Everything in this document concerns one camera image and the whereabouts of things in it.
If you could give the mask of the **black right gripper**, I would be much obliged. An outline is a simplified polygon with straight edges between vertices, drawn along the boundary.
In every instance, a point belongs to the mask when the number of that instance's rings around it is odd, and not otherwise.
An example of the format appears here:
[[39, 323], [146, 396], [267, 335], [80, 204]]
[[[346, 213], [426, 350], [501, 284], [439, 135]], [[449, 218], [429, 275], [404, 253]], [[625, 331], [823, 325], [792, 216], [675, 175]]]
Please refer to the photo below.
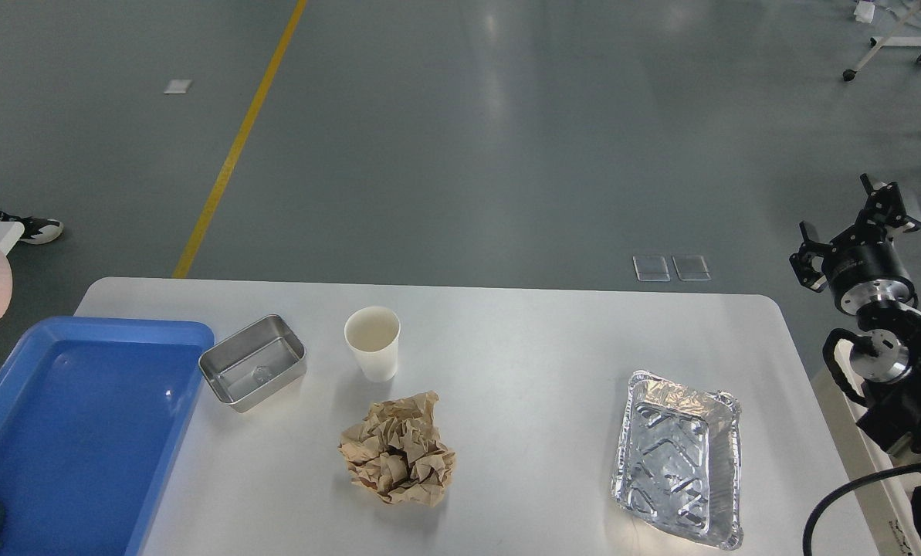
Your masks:
[[[867, 195], [851, 231], [854, 246], [834, 247], [819, 240], [815, 226], [799, 222], [802, 242], [789, 263], [803, 288], [827, 288], [843, 314], [856, 314], [869, 303], [894, 300], [918, 306], [918, 294], [907, 268], [893, 247], [900, 235], [921, 229], [921, 208], [912, 191], [869, 174], [859, 176]], [[824, 271], [815, 264], [824, 259]]]

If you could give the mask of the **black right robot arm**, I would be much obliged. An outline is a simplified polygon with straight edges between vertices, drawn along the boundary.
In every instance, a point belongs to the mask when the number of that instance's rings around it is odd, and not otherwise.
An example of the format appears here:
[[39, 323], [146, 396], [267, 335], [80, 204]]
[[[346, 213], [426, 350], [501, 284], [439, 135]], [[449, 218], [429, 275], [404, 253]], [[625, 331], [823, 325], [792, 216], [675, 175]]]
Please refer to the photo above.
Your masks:
[[830, 242], [821, 242], [813, 225], [800, 222], [802, 242], [789, 261], [802, 287], [830, 290], [837, 309], [856, 319], [859, 332], [835, 328], [821, 349], [841, 393], [865, 408], [856, 425], [882, 451], [908, 448], [920, 461], [832, 490], [804, 525], [806, 555], [812, 554], [817, 523], [832, 503], [870, 483], [921, 473], [921, 312], [894, 247], [896, 236], [921, 229], [921, 211], [898, 183], [866, 174], [860, 182], [867, 198], [855, 222]]

